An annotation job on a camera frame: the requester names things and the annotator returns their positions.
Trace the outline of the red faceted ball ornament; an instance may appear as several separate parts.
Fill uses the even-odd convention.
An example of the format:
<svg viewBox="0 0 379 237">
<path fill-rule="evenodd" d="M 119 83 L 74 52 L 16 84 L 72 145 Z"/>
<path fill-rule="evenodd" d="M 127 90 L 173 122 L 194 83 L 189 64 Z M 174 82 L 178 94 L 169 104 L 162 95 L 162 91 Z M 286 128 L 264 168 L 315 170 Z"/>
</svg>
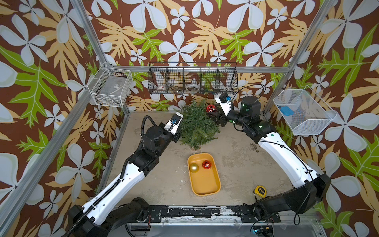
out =
<svg viewBox="0 0 379 237">
<path fill-rule="evenodd" d="M 215 105 L 210 104 L 210 105 L 208 105 L 208 106 L 206 107 L 206 112 L 207 112 L 207 113 L 214 113 L 214 112 L 217 112 L 217 107 L 216 107 Z"/>
</svg>

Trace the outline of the gold ball ornament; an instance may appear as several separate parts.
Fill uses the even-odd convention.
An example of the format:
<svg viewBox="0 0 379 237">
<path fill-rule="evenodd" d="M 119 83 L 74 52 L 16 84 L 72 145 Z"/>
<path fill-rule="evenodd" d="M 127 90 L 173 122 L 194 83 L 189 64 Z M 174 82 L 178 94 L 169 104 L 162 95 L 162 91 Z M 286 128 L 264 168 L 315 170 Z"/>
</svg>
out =
<svg viewBox="0 0 379 237">
<path fill-rule="evenodd" d="M 189 165 L 189 169 L 191 173 L 196 173 L 199 171 L 199 166 L 196 163 L 192 163 Z"/>
</svg>

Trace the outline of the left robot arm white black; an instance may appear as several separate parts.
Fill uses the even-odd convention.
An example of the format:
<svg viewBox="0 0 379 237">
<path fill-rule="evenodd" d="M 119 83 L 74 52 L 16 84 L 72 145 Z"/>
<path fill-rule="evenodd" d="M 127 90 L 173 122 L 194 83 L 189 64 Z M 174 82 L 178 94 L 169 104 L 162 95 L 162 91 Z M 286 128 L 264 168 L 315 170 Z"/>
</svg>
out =
<svg viewBox="0 0 379 237">
<path fill-rule="evenodd" d="M 150 116 L 141 123 L 141 139 L 136 151 L 125 160 L 120 174 L 95 198 L 83 206 L 75 205 L 69 212 L 66 236 L 106 236 L 102 227 L 121 199 L 143 180 L 159 163 L 159 158 L 171 142 L 180 138 L 183 115 L 176 112 L 167 123 L 157 125 Z"/>
</svg>

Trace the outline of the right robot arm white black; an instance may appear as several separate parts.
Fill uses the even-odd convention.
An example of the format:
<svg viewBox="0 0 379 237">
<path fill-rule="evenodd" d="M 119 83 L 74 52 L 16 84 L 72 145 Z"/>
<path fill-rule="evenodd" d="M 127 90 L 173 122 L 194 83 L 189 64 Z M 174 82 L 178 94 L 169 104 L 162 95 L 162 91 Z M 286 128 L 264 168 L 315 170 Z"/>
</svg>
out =
<svg viewBox="0 0 379 237">
<path fill-rule="evenodd" d="M 267 220 L 281 211 L 303 214 L 326 197 L 331 178 L 308 166 L 289 148 L 275 128 L 261 119 L 258 98 L 243 98 L 238 111 L 233 109 L 232 98 L 227 93 L 217 95 L 215 102 L 206 106 L 210 119 L 222 127 L 228 122 L 241 126 L 241 131 L 276 161 L 292 183 L 292 190 L 261 198 L 253 204 L 253 216 L 257 221 Z"/>
</svg>

